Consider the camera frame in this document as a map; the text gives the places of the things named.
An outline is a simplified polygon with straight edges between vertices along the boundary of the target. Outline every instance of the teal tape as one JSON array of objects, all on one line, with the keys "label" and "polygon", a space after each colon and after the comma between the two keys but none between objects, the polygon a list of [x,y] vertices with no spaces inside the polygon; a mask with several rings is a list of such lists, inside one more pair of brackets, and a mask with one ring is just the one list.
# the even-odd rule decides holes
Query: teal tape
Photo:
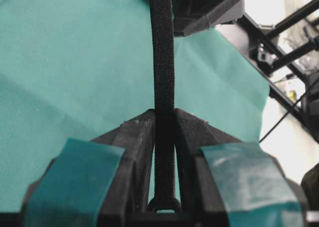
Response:
[{"label": "teal tape", "polygon": [[302,227],[300,204],[257,143],[201,148],[231,227]]},{"label": "teal tape", "polygon": [[124,149],[70,139],[32,195],[25,227],[96,227]]}]

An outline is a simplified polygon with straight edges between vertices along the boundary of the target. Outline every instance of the green cloth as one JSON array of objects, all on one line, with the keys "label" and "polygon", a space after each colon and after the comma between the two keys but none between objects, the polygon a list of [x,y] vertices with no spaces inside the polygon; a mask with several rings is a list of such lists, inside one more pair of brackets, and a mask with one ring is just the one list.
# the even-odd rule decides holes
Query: green cloth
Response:
[{"label": "green cloth", "polygon": [[123,148],[70,139],[33,193],[24,227],[96,227]]},{"label": "green cloth", "polygon": [[303,227],[297,197],[257,143],[201,148],[231,227]]},{"label": "green cloth", "polygon": [[[154,107],[152,30],[145,0],[4,0],[0,24],[0,211],[14,212],[67,138]],[[177,108],[259,139],[269,86],[216,30],[175,39],[175,69]]]}]

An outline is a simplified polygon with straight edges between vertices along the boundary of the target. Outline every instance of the metal rod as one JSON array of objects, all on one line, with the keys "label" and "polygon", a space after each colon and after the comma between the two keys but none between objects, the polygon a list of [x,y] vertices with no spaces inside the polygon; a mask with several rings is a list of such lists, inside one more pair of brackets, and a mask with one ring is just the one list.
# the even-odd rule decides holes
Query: metal rod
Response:
[{"label": "metal rod", "polygon": [[[273,44],[268,37],[258,28],[257,24],[252,20],[252,18],[245,14],[238,23],[247,30],[250,36],[254,36],[255,39],[259,39],[270,52],[277,55],[278,58],[284,57],[286,54],[284,51]],[[287,65],[288,68],[303,82],[306,80],[305,72],[295,63]]]},{"label": "metal rod", "polygon": [[308,54],[314,49],[315,49],[314,43],[311,41],[300,46],[298,49],[292,51],[291,53],[285,55],[284,57],[277,59],[273,63],[272,72],[275,72],[281,69],[282,67],[285,67],[286,65],[291,64],[295,60],[299,59],[300,57],[303,57],[305,54]]},{"label": "metal rod", "polygon": [[313,26],[319,25],[319,17],[318,17],[317,19],[315,19],[314,21],[312,21],[311,24],[312,24]]},{"label": "metal rod", "polygon": [[295,13],[291,14],[286,19],[278,23],[275,29],[267,34],[267,37],[269,39],[277,37],[281,32],[298,23],[300,20],[306,18],[317,9],[319,9],[319,0],[312,0],[304,7],[300,8]]}]

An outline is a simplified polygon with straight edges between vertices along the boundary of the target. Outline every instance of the black cable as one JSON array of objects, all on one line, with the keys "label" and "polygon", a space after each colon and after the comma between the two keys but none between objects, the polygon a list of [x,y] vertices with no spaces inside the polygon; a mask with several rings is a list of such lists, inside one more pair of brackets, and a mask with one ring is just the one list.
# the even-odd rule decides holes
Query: black cable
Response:
[{"label": "black cable", "polygon": [[319,83],[319,78],[316,79],[316,81],[310,85],[308,90],[295,102],[295,104],[286,112],[286,114],[273,126],[272,129],[269,130],[269,132],[259,141],[260,143],[266,139],[267,136],[269,136],[270,133],[285,119],[285,117],[288,116],[288,114],[291,113],[291,111],[297,106],[297,104],[311,91],[311,89]]},{"label": "black cable", "polygon": [[288,81],[288,80],[291,80],[291,79],[296,79],[296,78],[298,78],[298,77],[292,77],[292,78],[284,77],[283,79],[274,82],[274,84],[281,83],[281,82],[284,82],[284,81]]}]

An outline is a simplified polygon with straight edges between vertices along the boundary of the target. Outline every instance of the black plastic bracket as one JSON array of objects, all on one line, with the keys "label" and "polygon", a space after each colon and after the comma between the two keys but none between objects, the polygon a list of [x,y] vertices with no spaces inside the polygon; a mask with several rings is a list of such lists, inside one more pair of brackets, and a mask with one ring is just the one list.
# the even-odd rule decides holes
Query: black plastic bracket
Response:
[{"label": "black plastic bracket", "polygon": [[172,0],[174,35],[188,36],[218,24],[234,24],[245,12],[244,0]]}]

